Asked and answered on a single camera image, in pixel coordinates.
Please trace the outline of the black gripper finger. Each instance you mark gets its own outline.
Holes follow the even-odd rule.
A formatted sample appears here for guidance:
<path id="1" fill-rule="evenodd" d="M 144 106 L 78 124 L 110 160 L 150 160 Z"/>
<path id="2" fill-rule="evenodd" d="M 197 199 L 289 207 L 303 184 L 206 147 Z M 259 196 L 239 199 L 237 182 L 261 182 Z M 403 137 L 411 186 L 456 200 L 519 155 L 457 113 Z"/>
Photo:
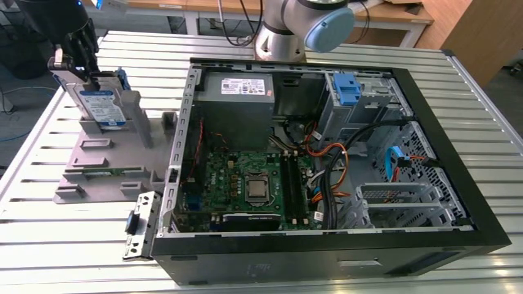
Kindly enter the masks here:
<path id="1" fill-rule="evenodd" d="M 85 75 L 93 84 L 93 88 L 98 89 L 100 85 L 96 80 L 96 73 L 98 73 L 98 66 L 96 61 L 96 53 L 98 52 L 98 45 L 96 43 L 96 33 L 93 28 L 93 21 L 90 18 L 82 18 L 82 26 L 78 30 L 78 47 L 81 52 L 81 67 Z"/>
<path id="2" fill-rule="evenodd" d="M 50 73 L 69 83 L 85 83 L 89 79 L 89 50 L 85 50 L 81 41 L 80 37 L 68 33 L 48 60 Z"/>

